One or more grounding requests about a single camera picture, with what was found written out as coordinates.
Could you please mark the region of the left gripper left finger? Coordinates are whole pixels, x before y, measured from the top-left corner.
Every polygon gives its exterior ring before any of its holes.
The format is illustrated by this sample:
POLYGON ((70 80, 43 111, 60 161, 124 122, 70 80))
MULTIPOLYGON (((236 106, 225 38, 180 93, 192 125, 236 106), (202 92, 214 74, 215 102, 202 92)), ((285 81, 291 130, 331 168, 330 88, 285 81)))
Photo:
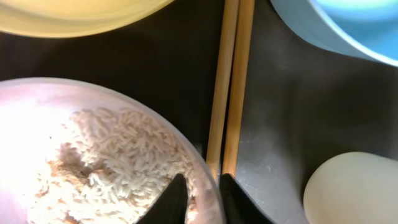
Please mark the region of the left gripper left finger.
POLYGON ((137 224, 184 224, 187 204, 187 183, 177 174, 137 224))

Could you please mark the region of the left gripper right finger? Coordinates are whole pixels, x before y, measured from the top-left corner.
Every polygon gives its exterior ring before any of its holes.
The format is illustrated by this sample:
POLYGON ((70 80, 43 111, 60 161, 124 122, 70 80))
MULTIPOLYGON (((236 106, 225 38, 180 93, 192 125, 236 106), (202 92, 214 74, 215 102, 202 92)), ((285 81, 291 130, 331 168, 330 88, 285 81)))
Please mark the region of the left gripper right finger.
POLYGON ((219 189, 227 224, 273 224, 230 174, 220 177, 219 189))

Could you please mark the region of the white rice bowl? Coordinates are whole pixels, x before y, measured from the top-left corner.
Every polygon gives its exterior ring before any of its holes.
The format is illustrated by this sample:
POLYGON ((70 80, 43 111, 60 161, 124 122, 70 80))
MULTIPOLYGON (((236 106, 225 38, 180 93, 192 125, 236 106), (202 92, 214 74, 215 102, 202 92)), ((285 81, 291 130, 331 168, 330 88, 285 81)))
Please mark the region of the white rice bowl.
POLYGON ((51 137, 80 110, 139 110, 163 124, 182 144, 194 171, 197 216, 193 223, 226 221, 217 186, 189 140, 160 114, 102 86, 61 78, 21 78, 1 82, 1 222, 29 223, 35 175, 51 137))

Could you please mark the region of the white green cup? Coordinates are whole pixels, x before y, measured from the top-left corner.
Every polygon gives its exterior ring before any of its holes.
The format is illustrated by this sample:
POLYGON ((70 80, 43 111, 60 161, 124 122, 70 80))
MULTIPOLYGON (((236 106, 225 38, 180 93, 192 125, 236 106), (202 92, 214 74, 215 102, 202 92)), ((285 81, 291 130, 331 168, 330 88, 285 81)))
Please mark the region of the white green cup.
POLYGON ((397 224, 397 161, 348 152, 324 162, 303 195, 310 224, 397 224))

